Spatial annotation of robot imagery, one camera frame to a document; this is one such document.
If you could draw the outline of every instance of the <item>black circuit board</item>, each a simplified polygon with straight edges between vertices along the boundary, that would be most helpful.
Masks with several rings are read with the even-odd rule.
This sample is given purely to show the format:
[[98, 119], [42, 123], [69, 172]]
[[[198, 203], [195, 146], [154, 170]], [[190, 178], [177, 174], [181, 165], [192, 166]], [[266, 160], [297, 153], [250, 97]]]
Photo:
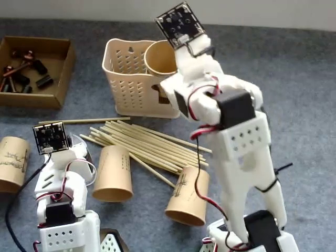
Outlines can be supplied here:
[[34, 126], [33, 132], [40, 155], [69, 149], [62, 122]]
[[155, 22], [174, 50], [205, 33], [187, 2], [182, 2], [157, 17]]

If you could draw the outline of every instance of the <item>floor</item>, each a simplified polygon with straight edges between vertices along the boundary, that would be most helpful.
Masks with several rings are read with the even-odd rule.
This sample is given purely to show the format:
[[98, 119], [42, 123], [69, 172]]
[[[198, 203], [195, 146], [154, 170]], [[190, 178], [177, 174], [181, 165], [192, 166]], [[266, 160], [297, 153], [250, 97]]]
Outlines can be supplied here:
[[[260, 86], [271, 120], [272, 158], [275, 167], [294, 166], [280, 173], [286, 202], [286, 230], [300, 251], [334, 251], [336, 240], [336, 33], [309, 30], [205, 26], [216, 58], [225, 73]], [[27, 176], [43, 162], [35, 148], [31, 126], [39, 120], [114, 117], [114, 103], [101, 69], [106, 42], [163, 39], [155, 24], [63, 20], [0, 19], [5, 35], [70, 38], [77, 63], [63, 109], [0, 108], [0, 138], [13, 135], [27, 139], [31, 155]], [[176, 120], [133, 118], [133, 122], [188, 139], [195, 124]], [[89, 125], [69, 125], [74, 134], [88, 133]], [[89, 143], [97, 163], [100, 147]], [[219, 201], [221, 187], [211, 167], [209, 196]], [[116, 228], [131, 251], [197, 251], [206, 226], [187, 227], [165, 217], [172, 189], [131, 162], [134, 197], [125, 203], [102, 203], [91, 197], [87, 209], [96, 211], [101, 227]], [[24, 191], [12, 214], [12, 224], [24, 247], [32, 250], [39, 239], [36, 229], [34, 180]], [[0, 216], [10, 195], [1, 194]], [[260, 193], [251, 191], [246, 213], [263, 208]], [[221, 218], [207, 207], [207, 224]], [[17, 251], [0, 222], [0, 251]]]

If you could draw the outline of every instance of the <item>cardboard box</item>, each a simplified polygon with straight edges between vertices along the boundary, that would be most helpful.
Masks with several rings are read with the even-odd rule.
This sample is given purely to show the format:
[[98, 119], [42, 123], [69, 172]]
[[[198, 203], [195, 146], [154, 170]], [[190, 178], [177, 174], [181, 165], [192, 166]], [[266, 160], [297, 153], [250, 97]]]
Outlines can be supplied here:
[[[13, 50], [23, 52], [32, 50], [36, 59], [39, 59], [48, 69], [48, 74], [53, 78], [54, 83], [38, 89], [36, 81], [43, 76], [39, 75], [35, 69], [27, 67], [20, 73], [30, 79], [32, 93], [0, 92], [0, 106], [60, 109], [64, 104], [76, 60], [70, 40], [6, 36], [0, 44], [0, 69], [7, 65], [17, 67], [21, 64], [21, 59], [11, 57]], [[23, 86], [16, 83], [15, 87], [21, 91]]]

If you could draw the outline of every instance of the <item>beige basket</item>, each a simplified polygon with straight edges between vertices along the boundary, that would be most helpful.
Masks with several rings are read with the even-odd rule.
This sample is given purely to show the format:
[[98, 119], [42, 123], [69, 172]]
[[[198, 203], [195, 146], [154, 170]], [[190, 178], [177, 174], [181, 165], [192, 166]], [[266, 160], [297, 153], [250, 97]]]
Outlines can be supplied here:
[[163, 80], [146, 74], [144, 53], [154, 41], [126, 41], [111, 39], [107, 42], [103, 70], [109, 81], [115, 108], [125, 116], [176, 118], [180, 115], [170, 104], [159, 103], [155, 86]]

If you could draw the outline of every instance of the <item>paper cup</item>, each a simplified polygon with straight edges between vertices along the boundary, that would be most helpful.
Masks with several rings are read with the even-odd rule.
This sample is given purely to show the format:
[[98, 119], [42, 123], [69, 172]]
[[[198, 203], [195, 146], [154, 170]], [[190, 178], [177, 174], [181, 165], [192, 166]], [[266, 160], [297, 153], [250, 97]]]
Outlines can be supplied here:
[[[205, 224], [206, 201], [197, 196], [194, 187], [197, 173], [198, 169], [191, 166], [183, 169], [165, 210], [166, 216], [170, 219], [190, 226]], [[201, 170], [197, 181], [197, 188], [201, 195], [207, 195], [208, 185], [209, 174]]]
[[23, 185], [29, 157], [29, 143], [14, 136], [0, 142], [0, 192], [16, 193]]
[[[177, 71], [175, 51], [167, 40], [160, 40], [151, 44], [144, 55], [147, 73], [162, 77], [162, 80]], [[169, 103], [169, 100], [160, 85], [154, 85], [154, 90], [159, 92], [159, 102]]]
[[122, 146], [104, 147], [94, 183], [93, 197], [105, 202], [123, 202], [133, 196], [128, 150]]

